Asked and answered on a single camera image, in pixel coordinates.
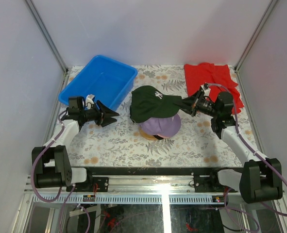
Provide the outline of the blue plastic bin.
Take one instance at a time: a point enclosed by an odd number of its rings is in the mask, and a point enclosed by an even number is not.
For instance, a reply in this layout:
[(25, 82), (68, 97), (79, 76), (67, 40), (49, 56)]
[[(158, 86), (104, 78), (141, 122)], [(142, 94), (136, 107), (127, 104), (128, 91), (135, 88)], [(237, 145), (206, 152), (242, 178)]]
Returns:
[(136, 68), (114, 59), (97, 55), (61, 91), (58, 100), (68, 105), (68, 98), (92, 94), (115, 111), (134, 86)]

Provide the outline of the pink cap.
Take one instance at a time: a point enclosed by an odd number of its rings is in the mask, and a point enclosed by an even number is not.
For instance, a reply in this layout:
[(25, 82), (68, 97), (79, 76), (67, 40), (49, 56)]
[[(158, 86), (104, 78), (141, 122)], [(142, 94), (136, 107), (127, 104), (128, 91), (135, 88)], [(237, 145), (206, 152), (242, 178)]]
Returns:
[(160, 135), (160, 134), (156, 134), (156, 135), (153, 135), (153, 137), (157, 138), (158, 140), (162, 140), (162, 139), (165, 139), (165, 138), (171, 138), (172, 136), (163, 136), (163, 135)]

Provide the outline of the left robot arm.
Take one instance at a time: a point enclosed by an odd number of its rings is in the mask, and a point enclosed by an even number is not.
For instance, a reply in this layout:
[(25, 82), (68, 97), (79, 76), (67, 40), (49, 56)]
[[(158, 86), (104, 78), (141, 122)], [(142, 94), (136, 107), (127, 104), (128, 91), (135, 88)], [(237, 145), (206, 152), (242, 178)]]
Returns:
[(117, 121), (119, 113), (101, 101), (82, 96), (69, 97), (68, 107), (59, 118), (61, 129), (47, 143), (32, 150), (31, 184), (33, 188), (67, 187), (77, 183), (83, 191), (90, 191), (94, 179), (86, 171), (74, 172), (68, 157), (68, 147), (85, 123), (95, 122), (105, 127)]

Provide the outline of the black baseball cap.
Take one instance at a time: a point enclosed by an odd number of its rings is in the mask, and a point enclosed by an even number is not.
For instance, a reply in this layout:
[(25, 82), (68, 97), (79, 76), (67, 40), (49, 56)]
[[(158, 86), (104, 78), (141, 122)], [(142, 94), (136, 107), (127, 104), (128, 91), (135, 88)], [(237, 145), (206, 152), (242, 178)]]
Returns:
[(162, 136), (162, 135), (153, 135), (153, 137), (156, 138), (157, 140), (163, 140), (163, 139), (169, 138), (169, 137)]

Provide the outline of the dark green cap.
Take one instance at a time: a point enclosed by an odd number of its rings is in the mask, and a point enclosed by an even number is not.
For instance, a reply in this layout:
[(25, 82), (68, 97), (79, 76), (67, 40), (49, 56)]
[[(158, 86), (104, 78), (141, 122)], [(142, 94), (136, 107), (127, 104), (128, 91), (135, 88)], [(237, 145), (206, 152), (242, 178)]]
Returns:
[(177, 105), (182, 97), (165, 95), (150, 85), (132, 91), (130, 118), (134, 123), (142, 123), (150, 118), (169, 118), (179, 111)]

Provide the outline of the purple cap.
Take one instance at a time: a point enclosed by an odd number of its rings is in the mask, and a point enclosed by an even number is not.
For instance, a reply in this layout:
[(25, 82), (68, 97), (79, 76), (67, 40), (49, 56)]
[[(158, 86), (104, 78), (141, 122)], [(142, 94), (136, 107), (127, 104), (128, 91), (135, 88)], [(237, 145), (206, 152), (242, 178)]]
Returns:
[(163, 136), (175, 136), (181, 128), (181, 118), (178, 114), (168, 118), (151, 117), (139, 123), (140, 128), (149, 135), (160, 134)]

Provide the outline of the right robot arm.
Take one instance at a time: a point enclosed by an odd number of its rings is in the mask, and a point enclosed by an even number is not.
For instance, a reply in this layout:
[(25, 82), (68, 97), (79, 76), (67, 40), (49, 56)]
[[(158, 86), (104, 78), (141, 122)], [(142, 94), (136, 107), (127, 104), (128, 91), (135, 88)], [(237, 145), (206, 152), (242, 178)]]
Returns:
[(221, 191), (232, 188), (241, 194), (246, 203), (278, 200), (283, 195), (281, 164), (277, 159), (269, 159), (256, 151), (250, 142), (239, 132), (238, 122), (232, 116), (235, 108), (233, 95), (220, 92), (215, 101), (203, 90), (194, 95), (175, 101), (182, 111), (195, 116), (198, 112), (211, 117), (212, 131), (226, 143), (243, 164), (241, 172), (222, 168), (209, 179), (210, 188)]

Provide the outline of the wooden hat stand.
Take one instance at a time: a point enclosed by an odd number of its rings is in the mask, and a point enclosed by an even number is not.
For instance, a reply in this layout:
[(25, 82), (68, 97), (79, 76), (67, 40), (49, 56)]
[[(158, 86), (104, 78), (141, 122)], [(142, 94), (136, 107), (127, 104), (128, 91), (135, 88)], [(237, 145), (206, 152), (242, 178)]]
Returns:
[(149, 135), (146, 132), (144, 132), (141, 128), (139, 128), (139, 133), (140, 135), (150, 141), (156, 141), (157, 139), (153, 137), (153, 135)]

